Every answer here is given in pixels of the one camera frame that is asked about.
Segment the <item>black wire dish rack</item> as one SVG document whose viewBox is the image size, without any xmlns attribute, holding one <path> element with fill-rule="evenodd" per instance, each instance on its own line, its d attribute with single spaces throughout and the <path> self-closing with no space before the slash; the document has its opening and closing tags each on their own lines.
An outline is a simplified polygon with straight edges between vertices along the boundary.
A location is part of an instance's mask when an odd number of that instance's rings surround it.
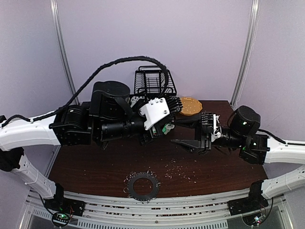
<svg viewBox="0 0 305 229">
<path fill-rule="evenodd" d="M 168 84 L 165 86 L 165 75 L 162 70 L 156 65 L 139 66 L 135 71 L 134 77 L 134 92 L 131 98 L 141 96 L 142 98 L 136 103 L 134 108 L 142 105 L 143 102 L 149 101 L 158 97 L 164 92 L 165 96 L 176 96 L 177 91 L 173 82 L 170 70 L 168 71 Z"/>
</svg>

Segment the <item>metal keyring disc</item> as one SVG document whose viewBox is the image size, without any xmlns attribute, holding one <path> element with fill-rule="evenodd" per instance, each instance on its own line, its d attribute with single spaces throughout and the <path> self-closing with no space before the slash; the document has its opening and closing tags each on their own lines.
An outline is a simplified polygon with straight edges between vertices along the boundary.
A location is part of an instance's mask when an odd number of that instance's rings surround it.
<svg viewBox="0 0 305 229">
<path fill-rule="evenodd" d="M 151 170 L 138 173 L 131 172 L 124 183 L 126 185 L 123 189 L 124 193 L 143 204 L 156 199 L 161 186 L 161 182 Z"/>
</svg>

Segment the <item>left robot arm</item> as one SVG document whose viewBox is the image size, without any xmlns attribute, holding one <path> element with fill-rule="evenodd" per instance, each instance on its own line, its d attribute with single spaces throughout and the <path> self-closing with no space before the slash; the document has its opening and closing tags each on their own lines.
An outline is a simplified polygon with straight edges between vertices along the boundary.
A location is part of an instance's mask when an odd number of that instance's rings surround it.
<svg viewBox="0 0 305 229">
<path fill-rule="evenodd" d="M 106 147 L 108 142 L 138 136 L 146 144 L 163 136 L 183 105 L 176 96 L 162 95 L 149 101 L 130 103 L 130 88 L 117 81 L 96 82 L 91 100 L 50 112 L 43 119 L 16 116 L 0 118 L 0 168 L 20 176 L 58 212 L 69 204 L 63 187 L 41 174 L 24 153 L 25 146 L 89 145 Z"/>
</svg>

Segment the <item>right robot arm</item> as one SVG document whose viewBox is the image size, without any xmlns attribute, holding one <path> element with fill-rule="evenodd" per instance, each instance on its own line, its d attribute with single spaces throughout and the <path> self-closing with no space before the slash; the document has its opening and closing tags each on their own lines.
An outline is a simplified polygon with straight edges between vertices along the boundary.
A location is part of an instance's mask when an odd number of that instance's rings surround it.
<svg viewBox="0 0 305 229">
<path fill-rule="evenodd" d="M 271 163 L 299 164 L 284 175 L 260 180 L 250 186 L 244 199 L 247 210 L 255 210 L 263 201 L 305 185 L 305 143 L 283 140 L 260 128 L 261 117 L 252 108 L 240 106 L 229 117 L 226 126 L 210 112 L 175 120 L 174 124 L 195 130 L 193 140 L 173 140 L 189 152 L 205 154 L 211 148 L 239 150 L 239 157 L 253 165 Z"/>
</svg>

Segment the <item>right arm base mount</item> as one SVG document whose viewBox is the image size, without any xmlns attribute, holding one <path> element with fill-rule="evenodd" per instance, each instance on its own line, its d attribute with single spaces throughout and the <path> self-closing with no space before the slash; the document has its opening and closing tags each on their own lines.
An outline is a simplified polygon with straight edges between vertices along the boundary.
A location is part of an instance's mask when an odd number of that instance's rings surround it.
<svg viewBox="0 0 305 229">
<path fill-rule="evenodd" d="M 261 207 L 269 206 L 268 200 L 263 197 L 245 197 L 227 202 L 230 215 L 239 215 L 259 210 Z"/>
</svg>

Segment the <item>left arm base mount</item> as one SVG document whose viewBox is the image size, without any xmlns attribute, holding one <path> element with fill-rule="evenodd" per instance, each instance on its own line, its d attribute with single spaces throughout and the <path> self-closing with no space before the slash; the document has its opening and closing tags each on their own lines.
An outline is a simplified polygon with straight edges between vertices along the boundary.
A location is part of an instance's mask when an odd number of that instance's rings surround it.
<svg viewBox="0 0 305 229">
<path fill-rule="evenodd" d="M 45 206 L 48 209 L 58 212 L 82 216 L 85 208 L 85 202 L 70 198 L 52 198 L 45 200 Z"/>
</svg>

